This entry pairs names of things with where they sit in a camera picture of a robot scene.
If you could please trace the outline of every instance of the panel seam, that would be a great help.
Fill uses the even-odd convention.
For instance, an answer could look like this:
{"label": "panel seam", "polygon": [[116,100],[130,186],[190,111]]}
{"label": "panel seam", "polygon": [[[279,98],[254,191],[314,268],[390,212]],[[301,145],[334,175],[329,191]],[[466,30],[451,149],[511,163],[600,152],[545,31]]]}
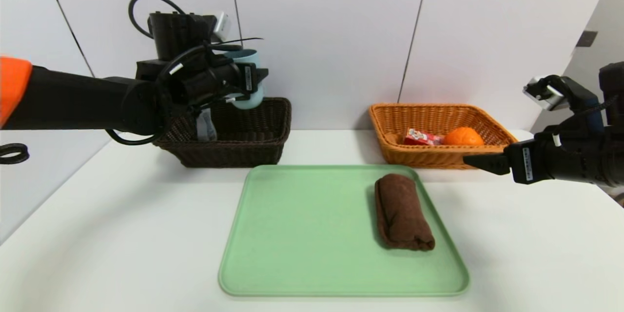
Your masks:
{"label": "panel seam", "polygon": [[82,55],[82,59],[84,59],[85,65],[87,65],[87,68],[89,68],[89,72],[91,72],[91,76],[96,78],[96,75],[93,73],[93,70],[91,69],[91,65],[89,65],[89,61],[87,60],[87,57],[84,55],[84,52],[82,48],[80,47],[80,43],[78,43],[78,39],[76,38],[76,35],[74,34],[74,30],[72,30],[72,26],[69,25],[69,21],[67,20],[67,16],[65,15],[65,11],[63,10],[63,7],[60,5],[60,1],[56,0],[56,4],[58,5],[58,9],[60,9],[61,14],[63,14],[63,19],[65,19],[65,24],[67,24],[67,28],[69,28],[69,32],[72,34],[72,37],[74,37],[74,42],[76,43],[76,46],[78,47],[78,50],[80,51],[80,54]]}
{"label": "panel seam", "polygon": [[[240,14],[238,14],[238,2],[234,0],[234,8],[236,9],[236,22],[238,22],[238,38],[243,39],[243,30],[240,27]],[[245,42],[241,40],[241,47],[245,48]]]}
{"label": "panel seam", "polygon": [[405,69],[403,70],[403,79],[401,80],[401,88],[399,89],[399,97],[396,99],[396,103],[401,101],[401,94],[403,93],[403,85],[405,84],[405,76],[408,74],[408,65],[410,64],[410,56],[412,55],[412,47],[414,46],[414,38],[416,37],[416,28],[418,28],[418,20],[421,18],[421,10],[423,9],[423,1],[418,4],[418,12],[416,14],[416,22],[414,23],[414,32],[412,32],[412,41],[409,43],[408,59],[405,61]]}

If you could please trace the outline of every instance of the black cable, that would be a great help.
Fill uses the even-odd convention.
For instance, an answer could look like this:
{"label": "black cable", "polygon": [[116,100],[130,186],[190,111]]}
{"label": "black cable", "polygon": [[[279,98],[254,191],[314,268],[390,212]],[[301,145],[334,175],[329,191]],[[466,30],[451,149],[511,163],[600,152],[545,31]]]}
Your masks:
{"label": "black cable", "polygon": [[245,38],[245,39],[235,39],[235,40],[223,41],[223,42],[218,43],[218,44],[227,44],[227,43],[234,43],[234,42],[236,42],[236,41],[248,41],[248,40],[264,40],[264,38]]}
{"label": "black cable", "polygon": [[[136,19],[134,19],[134,4],[136,4],[137,1],[139,0],[130,0],[130,3],[128,4],[128,17],[130,17],[130,22],[132,23],[134,28],[136,28],[136,30],[141,32],[141,34],[151,39],[154,39],[154,35],[150,34],[150,32],[147,32],[146,30],[141,28],[140,25],[138,25]],[[185,12],[178,5],[176,5],[173,1],[171,0],[160,0],[160,1],[164,1],[165,3],[173,7],[176,11],[178,11],[180,14],[185,15]]]}
{"label": "black cable", "polygon": [[28,147],[20,143],[0,145],[0,165],[15,165],[26,161],[31,155]]}
{"label": "black cable", "polygon": [[190,48],[189,50],[186,50],[185,52],[176,56],[176,58],[172,59],[167,64],[167,66],[165,66],[165,68],[163,68],[160,71],[160,73],[156,77],[156,82],[155,82],[156,90],[158,90],[158,101],[160,102],[160,108],[162,109],[162,117],[163,117],[163,128],[160,130],[160,132],[150,136],[149,138],[141,139],[141,140],[123,139],[112,129],[107,129],[106,130],[107,134],[109,134],[111,138],[115,140],[116,142],[123,144],[123,145],[131,145],[131,146],[152,143],[158,140],[160,137],[162,137],[163,134],[165,134],[165,131],[169,130],[169,128],[171,127],[170,106],[172,105],[172,103],[171,103],[171,95],[169,95],[169,92],[167,90],[167,81],[171,77],[171,75],[169,74],[169,71],[175,66],[178,66],[179,63],[182,63],[189,56],[199,54],[200,52],[203,52],[204,50],[205,50],[205,47],[203,45],[198,45],[196,47]]}
{"label": "black cable", "polygon": [[[567,119],[565,119],[564,121],[562,121],[561,123],[559,123],[559,125],[557,125],[557,127],[555,127],[555,129],[552,132],[553,137],[561,134],[561,130],[563,130],[564,126],[568,123],[570,123],[571,121],[575,121],[576,119],[585,117],[586,115],[590,115],[594,112],[599,112],[602,111],[604,109],[606,109],[607,107],[609,107],[610,105],[612,105],[615,101],[618,100],[618,95],[612,96],[611,98],[609,98],[607,101],[605,101],[604,103],[601,103],[599,105],[596,105],[594,107],[590,107],[587,108],[586,110],[583,110],[581,112],[577,112],[574,115],[571,115],[570,117],[568,117]],[[569,154],[575,154],[575,155],[582,155],[582,152],[576,152],[576,151],[570,151],[567,150],[563,143],[561,143],[560,147],[561,150],[564,150],[564,152],[568,152]]]}

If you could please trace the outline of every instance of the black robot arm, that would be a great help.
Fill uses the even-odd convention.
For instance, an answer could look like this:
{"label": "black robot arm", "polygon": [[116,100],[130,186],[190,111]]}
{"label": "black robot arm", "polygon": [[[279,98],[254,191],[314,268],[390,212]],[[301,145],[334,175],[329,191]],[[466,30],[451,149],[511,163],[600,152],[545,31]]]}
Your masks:
{"label": "black robot arm", "polygon": [[[494,174],[513,172],[516,183],[564,179],[605,186],[624,183],[624,62],[600,69],[604,103],[568,77],[531,81],[525,94],[546,110],[569,105],[574,115],[546,127],[535,138],[513,143],[502,154],[464,157],[468,165]],[[602,123],[606,109],[608,126]]]}

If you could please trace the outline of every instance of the orange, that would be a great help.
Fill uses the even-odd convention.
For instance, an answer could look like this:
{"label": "orange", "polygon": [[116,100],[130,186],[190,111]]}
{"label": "orange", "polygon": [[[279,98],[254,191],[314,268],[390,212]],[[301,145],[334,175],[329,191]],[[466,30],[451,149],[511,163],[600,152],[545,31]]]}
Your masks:
{"label": "orange", "polygon": [[469,127],[460,127],[449,134],[446,134],[443,141],[444,145],[469,145],[479,146],[486,143],[476,130]]}

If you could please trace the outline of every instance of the brown towel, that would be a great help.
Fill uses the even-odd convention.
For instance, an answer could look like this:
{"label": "brown towel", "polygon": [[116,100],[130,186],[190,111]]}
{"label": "brown towel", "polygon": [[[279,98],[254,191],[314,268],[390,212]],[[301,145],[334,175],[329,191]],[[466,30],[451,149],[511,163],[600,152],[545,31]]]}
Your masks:
{"label": "brown towel", "polygon": [[377,229],[393,248],[433,250],[435,239],[423,216],[414,180],[388,174],[375,183]]}

